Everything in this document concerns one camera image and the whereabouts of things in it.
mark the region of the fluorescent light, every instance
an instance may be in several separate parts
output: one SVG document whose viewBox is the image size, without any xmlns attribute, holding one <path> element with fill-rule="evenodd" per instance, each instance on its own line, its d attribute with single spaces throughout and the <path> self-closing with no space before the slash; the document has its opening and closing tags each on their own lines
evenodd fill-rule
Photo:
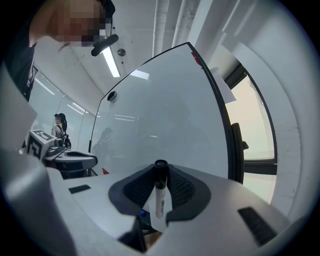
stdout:
<svg viewBox="0 0 320 256">
<path fill-rule="evenodd" d="M 78 112 L 79 114 L 83 115 L 84 113 L 80 112 L 79 110 L 76 110 L 73 106 L 70 106 L 69 104 L 67 104 L 67 106 L 71 109 L 73 109 L 74 111 Z"/>
<path fill-rule="evenodd" d="M 123 119 L 123 118 L 115 118 L 115 119 L 117 119 L 117 120 L 123 120 L 123 121 L 129 121 L 129 122 L 134 122 L 135 120 L 129 120 L 129 119 Z"/>
<path fill-rule="evenodd" d="M 82 107 L 80 107 L 78 104 L 76 104 L 75 102 L 72 102 L 73 105 L 75 105 L 78 109 L 82 110 L 83 112 L 85 112 L 86 110 Z"/>
<path fill-rule="evenodd" d="M 114 77 L 114 78 L 120 77 L 120 74 L 119 74 L 117 65 L 116 65 L 116 63 L 115 63 L 115 59 L 114 59 L 114 57 L 112 56 L 110 47 L 108 47 L 107 49 L 104 49 L 104 50 L 102 51 L 102 53 L 103 53 L 103 56 L 104 56 L 104 58 L 105 58 L 106 63 L 107 63 L 108 66 L 109 66 L 109 69 L 110 69 L 113 77 Z"/>
<path fill-rule="evenodd" d="M 142 72 L 139 70 L 134 70 L 130 73 L 131 76 L 137 77 L 137 78 L 143 78 L 145 80 L 148 80 L 149 74 L 146 72 Z"/>
<path fill-rule="evenodd" d="M 123 118 L 135 118 L 135 117 L 132 117 L 132 116 L 119 115 L 119 114 L 115 114 L 115 116 L 117 116 L 117 117 L 123 117 Z"/>
<path fill-rule="evenodd" d="M 51 93 L 52 95 L 55 95 L 55 93 L 52 91 L 52 90 L 50 90 L 50 89 L 48 89 L 42 82 L 40 82 L 40 80 L 38 79 L 38 78 L 35 78 L 34 80 L 36 80 L 38 83 L 39 83 L 39 85 L 41 85 L 44 89 L 46 89 L 49 93 Z"/>
</svg>

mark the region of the wall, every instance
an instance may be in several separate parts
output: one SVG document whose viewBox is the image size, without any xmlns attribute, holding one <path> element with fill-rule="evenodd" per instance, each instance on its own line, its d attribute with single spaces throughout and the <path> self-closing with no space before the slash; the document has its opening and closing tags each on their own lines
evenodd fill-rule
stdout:
<svg viewBox="0 0 320 256">
<path fill-rule="evenodd" d="M 95 114 L 104 94 L 92 81 L 74 51 L 66 47 L 58 52 L 60 47 L 61 43 L 50 37 L 42 38 L 35 48 L 34 65 L 71 99 Z"/>
<path fill-rule="evenodd" d="M 294 221 L 309 213 L 319 188 L 318 55 L 280 5 L 238 1 L 222 45 L 248 70 L 273 121 L 278 150 L 272 204 Z"/>
</svg>

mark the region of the black marker cap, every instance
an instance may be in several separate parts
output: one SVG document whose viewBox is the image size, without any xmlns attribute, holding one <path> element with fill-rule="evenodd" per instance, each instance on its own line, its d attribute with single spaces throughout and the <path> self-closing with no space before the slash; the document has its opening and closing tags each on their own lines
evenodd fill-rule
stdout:
<svg viewBox="0 0 320 256">
<path fill-rule="evenodd" d="M 167 185 L 167 176 L 169 174 L 169 165 L 165 160 L 157 160 L 153 167 L 155 187 L 163 190 Z"/>
</svg>

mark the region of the window frame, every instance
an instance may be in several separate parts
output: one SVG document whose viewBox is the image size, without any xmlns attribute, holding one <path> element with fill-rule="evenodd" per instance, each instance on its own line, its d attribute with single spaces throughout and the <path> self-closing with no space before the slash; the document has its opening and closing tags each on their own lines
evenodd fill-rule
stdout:
<svg viewBox="0 0 320 256">
<path fill-rule="evenodd" d="M 252 84 L 254 85 L 257 93 L 259 94 L 263 106 L 265 108 L 266 114 L 269 119 L 272 139 L 273 139 L 273 149 L 274 149 L 274 158 L 273 159 L 255 159 L 255 160 L 244 160 L 244 172 L 251 174 L 262 174 L 262 175 L 277 175 L 277 163 L 278 163 L 278 150 L 277 150 L 277 139 L 274 124 L 266 104 L 264 97 L 262 96 L 259 87 L 256 82 L 245 69 L 245 67 L 240 63 L 236 68 L 227 76 L 224 82 L 229 86 L 230 90 L 236 87 L 246 76 L 249 77 Z"/>
</svg>

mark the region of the glass wall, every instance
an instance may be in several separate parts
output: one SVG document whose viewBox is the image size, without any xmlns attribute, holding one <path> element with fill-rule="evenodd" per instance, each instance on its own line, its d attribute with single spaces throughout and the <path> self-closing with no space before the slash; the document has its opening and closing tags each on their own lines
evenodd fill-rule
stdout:
<svg viewBox="0 0 320 256">
<path fill-rule="evenodd" d="M 88 152 L 89 141 L 91 140 L 94 123 L 95 123 L 95 116 L 89 113 L 88 111 L 86 111 L 82 120 L 78 150 L 83 152 Z"/>
<path fill-rule="evenodd" d="M 29 104 L 37 112 L 31 130 L 40 129 L 51 134 L 55 114 L 65 114 L 66 133 L 73 150 L 88 152 L 95 116 L 55 87 L 41 72 L 34 77 Z"/>
<path fill-rule="evenodd" d="M 36 73 L 29 104 L 38 115 L 31 130 L 40 129 L 51 134 L 55 114 L 64 96 L 44 75 L 40 72 Z"/>
</svg>

